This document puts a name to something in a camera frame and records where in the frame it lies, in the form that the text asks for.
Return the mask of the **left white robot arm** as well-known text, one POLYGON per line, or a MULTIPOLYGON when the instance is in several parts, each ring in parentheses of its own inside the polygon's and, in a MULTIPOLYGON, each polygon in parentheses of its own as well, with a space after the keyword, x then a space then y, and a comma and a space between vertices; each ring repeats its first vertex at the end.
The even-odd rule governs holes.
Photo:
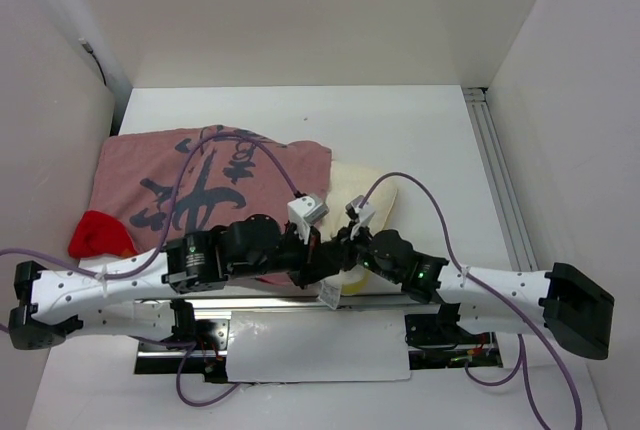
POLYGON ((281 227, 262 214, 188 234, 159 253, 86 274, 49 269, 42 262, 37 257, 16 267, 18 304, 10 312, 8 333, 18 350, 51 348, 93 329, 184 349, 196 340, 198 326, 181 295, 279 273, 304 288, 334 271, 316 228, 302 239, 295 225, 281 227))

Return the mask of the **red patterned pillowcase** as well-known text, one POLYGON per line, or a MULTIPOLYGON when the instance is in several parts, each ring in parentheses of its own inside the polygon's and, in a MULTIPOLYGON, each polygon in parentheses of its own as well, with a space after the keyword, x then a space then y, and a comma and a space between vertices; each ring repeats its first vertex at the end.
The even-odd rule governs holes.
POLYGON ((68 253, 75 259, 145 253, 166 223, 169 239, 254 214, 284 226, 294 189, 326 197, 331 161, 319 143, 278 143, 223 125, 111 137, 68 253))

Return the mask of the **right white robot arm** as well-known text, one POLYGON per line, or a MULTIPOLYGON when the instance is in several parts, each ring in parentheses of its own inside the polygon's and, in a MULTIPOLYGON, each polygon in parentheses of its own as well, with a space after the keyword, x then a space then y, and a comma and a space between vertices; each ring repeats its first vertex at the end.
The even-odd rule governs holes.
POLYGON ((360 265, 412 300, 439 305, 436 329, 448 342, 466 334, 532 334, 585 359, 609 355, 615 299, 570 264, 530 272, 456 267, 416 251, 395 230, 343 230, 321 249, 338 270, 360 265))

